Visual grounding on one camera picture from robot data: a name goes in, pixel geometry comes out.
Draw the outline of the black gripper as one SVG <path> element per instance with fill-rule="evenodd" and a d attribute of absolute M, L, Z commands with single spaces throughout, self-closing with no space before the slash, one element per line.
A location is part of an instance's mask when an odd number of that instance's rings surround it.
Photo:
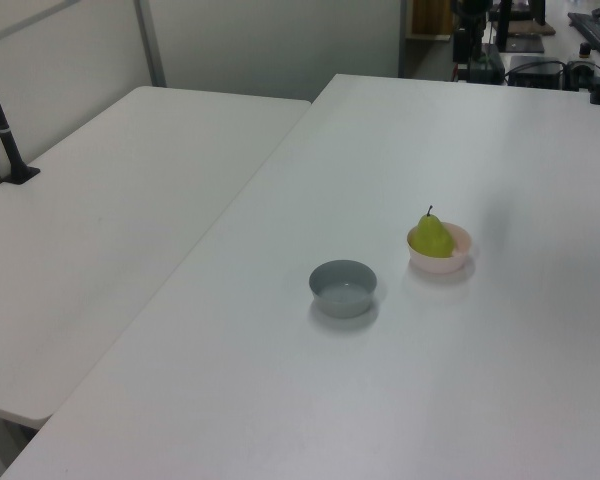
<path fill-rule="evenodd" d="M 480 62 L 484 56 L 483 37 L 491 0 L 452 0 L 452 12 L 457 17 L 453 32 L 453 61 L 457 64 Z"/>

